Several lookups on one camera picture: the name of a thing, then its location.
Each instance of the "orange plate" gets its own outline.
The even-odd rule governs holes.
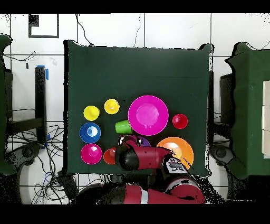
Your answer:
[[[157,146],[172,150],[174,152],[174,157],[179,159],[186,169],[189,169],[190,165],[193,164],[193,150],[184,139],[168,137],[160,141]]]

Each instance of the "green cup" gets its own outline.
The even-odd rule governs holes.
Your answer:
[[[132,128],[128,120],[123,120],[115,124],[115,131],[117,134],[132,134]]]

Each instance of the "blue bowl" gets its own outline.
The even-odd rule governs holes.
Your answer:
[[[100,128],[95,123],[85,123],[80,128],[80,137],[85,143],[95,143],[101,135]]]

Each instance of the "green table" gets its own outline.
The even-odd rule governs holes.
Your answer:
[[[190,172],[209,174],[205,168],[205,145],[210,44],[202,45],[200,50],[83,47],[72,41],[64,41],[64,46],[68,173],[125,174],[103,159],[95,165],[81,160],[80,151],[85,143],[79,130],[89,122],[83,110],[88,105],[99,108],[100,115],[94,122],[101,128],[101,138],[96,144],[105,152],[117,145],[119,134],[114,126],[127,119],[131,103],[140,96],[154,95],[167,105],[169,121],[161,133],[145,138],[153,146],[170,136],[185,139],[194,151]],[[120,103],[115,115],[104,110],[104,103],[110,98]],[[178,113],[188,117],[187,127],[181,130],[171,122]],[[150,174],[151,170],[134,172]]]
[[[239,179],[270,175],[270,159],[262,153],[263,81],[270,80],[270,50],[253,50],[242,42],[227,60],[235,74],[235,123],[232,127],[236,158],[228,168]]]

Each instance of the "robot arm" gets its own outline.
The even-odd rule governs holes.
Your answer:
[[[172,151],[166,148],[143,147],[140,140],[132,135],[120,137],[115,151],[115,163],[127,171],[159,170],[162,175],[160,191],[146,190],[135,184],[104,185],[100,187],[101,193],[97,204],[200,204],[205,202],[198,184],[181,162],[173,157]]]

